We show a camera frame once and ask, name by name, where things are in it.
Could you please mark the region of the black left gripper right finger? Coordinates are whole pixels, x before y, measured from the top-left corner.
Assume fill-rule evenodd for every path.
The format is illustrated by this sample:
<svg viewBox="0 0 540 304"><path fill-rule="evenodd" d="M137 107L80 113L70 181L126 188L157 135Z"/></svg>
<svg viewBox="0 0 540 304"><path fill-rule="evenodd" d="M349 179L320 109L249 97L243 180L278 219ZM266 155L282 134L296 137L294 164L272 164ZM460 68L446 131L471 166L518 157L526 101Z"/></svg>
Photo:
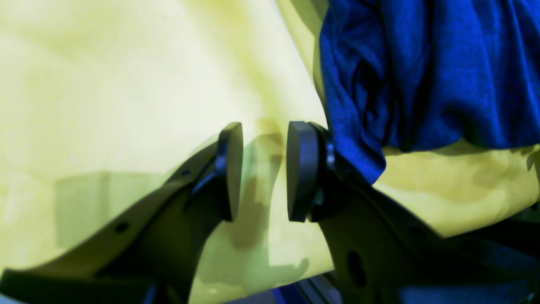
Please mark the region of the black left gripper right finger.
<svg viewBox="0 0 540 304"><path fill-rule="evenodd" d="M289 123L289 220L318 223L344 304L538 304L539 224L445 239L379 192L314 122Z"/></svg>

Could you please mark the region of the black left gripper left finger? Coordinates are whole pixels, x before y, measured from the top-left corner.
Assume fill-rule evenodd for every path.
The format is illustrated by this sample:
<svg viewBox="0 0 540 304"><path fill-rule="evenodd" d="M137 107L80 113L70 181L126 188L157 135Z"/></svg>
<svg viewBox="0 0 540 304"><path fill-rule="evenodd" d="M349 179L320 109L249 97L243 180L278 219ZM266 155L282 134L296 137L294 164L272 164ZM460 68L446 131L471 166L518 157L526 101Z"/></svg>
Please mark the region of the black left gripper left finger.
<svg viewBox="0 0 540 304"><path fill-rule="evenodd" d="M232 122L86 241L4 271L1 293L26 304L186 304L206 241L237 216L242 163L243 128Z"/></svg>

